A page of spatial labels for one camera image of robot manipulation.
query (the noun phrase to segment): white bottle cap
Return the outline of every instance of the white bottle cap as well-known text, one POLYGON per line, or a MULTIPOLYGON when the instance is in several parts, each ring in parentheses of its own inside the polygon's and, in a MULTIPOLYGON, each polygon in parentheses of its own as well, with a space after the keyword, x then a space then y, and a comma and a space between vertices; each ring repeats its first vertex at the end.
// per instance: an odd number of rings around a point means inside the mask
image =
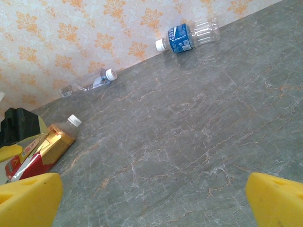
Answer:
POLYGON ((106 70, 105 75, 109 81, 113 81, 113 80, 117 79, 117 73, 116 73, 116 71, 114 71, 112 69, 106 70))
POLYGON ((82 121, 80 121, 75 115, 71 115, 68 118, 68 121, 70 123, 72 123, 73 125, 75 125, 76 127, 79 127, 79 125, 81 125, 82 121))
POLYGON ((165 51, 165 48, 163 45, 163 39, 159 39, 156 41, 156 48, 157 48, 157 51, 159 51, 159 52, 165 51))
POLYGON ((4 96, 5 96, 4 92, 0 91, 0 102, 4 98, 4 96))

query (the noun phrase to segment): wallpaper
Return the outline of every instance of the wallpaper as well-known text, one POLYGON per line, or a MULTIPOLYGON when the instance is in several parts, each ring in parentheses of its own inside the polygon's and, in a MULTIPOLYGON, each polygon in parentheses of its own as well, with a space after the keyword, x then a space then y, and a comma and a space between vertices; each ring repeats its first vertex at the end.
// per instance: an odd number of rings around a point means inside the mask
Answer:
POLYGON ((220 26, 279 0, 0 0, 0 119, 58 99, 77 75, 124 69, 159 54, 180 23, 216 14, 220 26))

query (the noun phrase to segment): red and gold package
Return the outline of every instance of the red and gold package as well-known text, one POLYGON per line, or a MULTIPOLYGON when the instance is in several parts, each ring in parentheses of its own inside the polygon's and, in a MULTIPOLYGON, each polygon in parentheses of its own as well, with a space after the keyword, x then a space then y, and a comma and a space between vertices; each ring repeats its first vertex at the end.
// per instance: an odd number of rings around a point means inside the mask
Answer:
POLYGON ((9 180, 17 181, 47 173, 75 141, 54 124, 48 129, 50 132, 47 136, 35 139, 7 163, 5 172, 9 180))

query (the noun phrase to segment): floor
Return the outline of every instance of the floor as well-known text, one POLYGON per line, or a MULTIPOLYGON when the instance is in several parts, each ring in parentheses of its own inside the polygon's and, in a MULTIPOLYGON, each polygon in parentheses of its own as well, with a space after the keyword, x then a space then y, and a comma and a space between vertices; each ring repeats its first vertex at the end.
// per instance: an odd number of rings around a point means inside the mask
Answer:
POLYGON ((54 172, 54 227, 252 227, 252 172, 303 175, 303 4, 284 0, 89 95, 37 110, 82 120, 54 172))

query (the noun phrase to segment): bottle cap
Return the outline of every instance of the bottle cap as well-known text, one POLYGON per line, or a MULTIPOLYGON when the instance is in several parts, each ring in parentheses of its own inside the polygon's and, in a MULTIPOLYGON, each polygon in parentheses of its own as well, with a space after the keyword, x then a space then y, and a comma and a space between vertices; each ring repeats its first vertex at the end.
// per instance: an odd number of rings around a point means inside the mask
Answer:
POLYGON ((157 51, 159 51, 159 52, 165 51, 165 48, 163 45, 163 39, 159 39, 156 41, 156 48, 157 48, 157 51))
POLYGON ((75 115, 71 115, 68 118, 68 121, 70 123, 72 123, 73 125, 75 125, 76 127, 79 127, 79 125, 81 125, 82 121, 80 121, 75 115))
POLYGON ((117 79, 117 73, 116 73, 116 71, 114 71, 112 69, 106 70, 105 75, 109 81, 113 81, 113 80, 117 79))

